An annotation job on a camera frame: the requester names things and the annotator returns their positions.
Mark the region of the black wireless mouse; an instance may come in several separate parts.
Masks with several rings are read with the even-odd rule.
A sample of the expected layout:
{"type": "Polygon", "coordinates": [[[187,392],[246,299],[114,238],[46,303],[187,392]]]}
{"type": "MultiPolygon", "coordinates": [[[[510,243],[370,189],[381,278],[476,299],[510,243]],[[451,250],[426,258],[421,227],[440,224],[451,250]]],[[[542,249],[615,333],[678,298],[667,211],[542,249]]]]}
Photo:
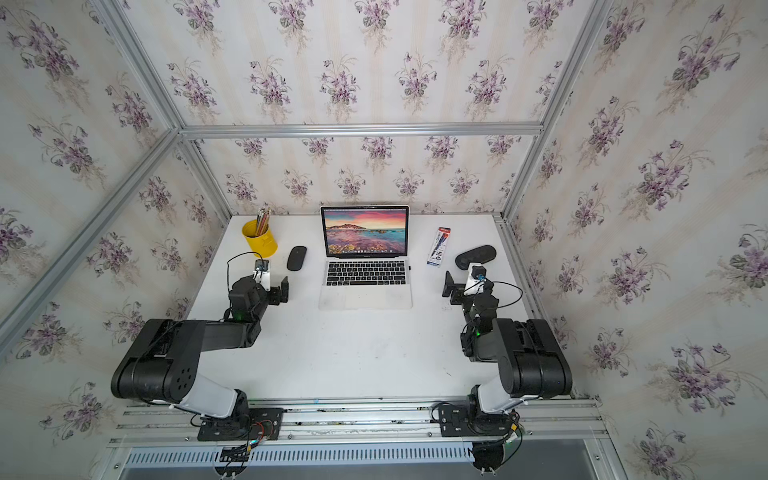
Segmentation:
{"type": "Polygon", "coordinates": [[[307,247],[298,245],[294,246],[287,257],[286,268],[288,271],[297,272],[300,271],[304,265],[307,254],[307,247]]]}

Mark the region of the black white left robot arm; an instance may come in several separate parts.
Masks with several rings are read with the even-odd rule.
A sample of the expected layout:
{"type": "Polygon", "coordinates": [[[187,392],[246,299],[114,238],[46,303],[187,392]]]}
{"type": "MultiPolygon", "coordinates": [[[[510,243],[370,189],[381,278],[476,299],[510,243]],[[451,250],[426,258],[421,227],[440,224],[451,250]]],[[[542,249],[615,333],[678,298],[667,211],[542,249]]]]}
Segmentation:
{"type": "Polygon", "coordinates": [[[202,375],[201,354],[250,348],[261,332],[268,306],[289,300],[290,283],[265,289],[251,276],[237,280],[229,291],[229,307],[221,320],[148,320],[111,379],[119,399],[164,403],[219,420],[249,415],[246,394],[202,375]]]}

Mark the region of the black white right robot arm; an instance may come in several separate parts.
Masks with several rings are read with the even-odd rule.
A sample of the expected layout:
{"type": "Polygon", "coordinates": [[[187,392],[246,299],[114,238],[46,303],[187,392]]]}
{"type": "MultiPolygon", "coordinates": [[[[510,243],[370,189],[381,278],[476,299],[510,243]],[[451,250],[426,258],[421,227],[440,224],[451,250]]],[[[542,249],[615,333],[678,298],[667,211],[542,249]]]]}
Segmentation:
{"type": "Polygon", "coordinates": [[[474,386],[468,395],[470,414],[501,414],[531,399],[568,395],[573,375],[547,321],[502,318],[495,283],[483,266],[458,283],[445,274],[442,296],[461,308],[462,353],[475,363],[494,364],[497,377],[474,386]]]}

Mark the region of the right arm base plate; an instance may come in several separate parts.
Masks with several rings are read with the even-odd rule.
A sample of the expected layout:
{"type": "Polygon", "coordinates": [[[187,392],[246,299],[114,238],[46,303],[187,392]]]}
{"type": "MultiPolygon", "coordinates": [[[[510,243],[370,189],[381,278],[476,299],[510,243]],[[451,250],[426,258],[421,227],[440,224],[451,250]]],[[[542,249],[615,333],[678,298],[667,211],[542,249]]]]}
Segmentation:
{"type": "Polygon", "coordinates": [[[518,424],[519,415],[486,413],[469,403],[438,402],[431,407],[431,419],[436,422],[442,437],[503,437],[518,424]]]}

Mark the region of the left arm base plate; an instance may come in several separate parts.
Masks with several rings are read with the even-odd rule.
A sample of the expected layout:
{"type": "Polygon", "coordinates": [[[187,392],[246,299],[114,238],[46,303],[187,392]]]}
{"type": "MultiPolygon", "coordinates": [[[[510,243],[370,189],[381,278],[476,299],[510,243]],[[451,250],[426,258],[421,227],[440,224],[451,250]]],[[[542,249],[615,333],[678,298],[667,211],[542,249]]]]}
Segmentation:
{"type": "Polygon", "coordinates": [[[199,427],[200,442],[276,440],[285,410],[282,408],[251,408],[248,414],[227,419],[204,417],[199,427]]]}

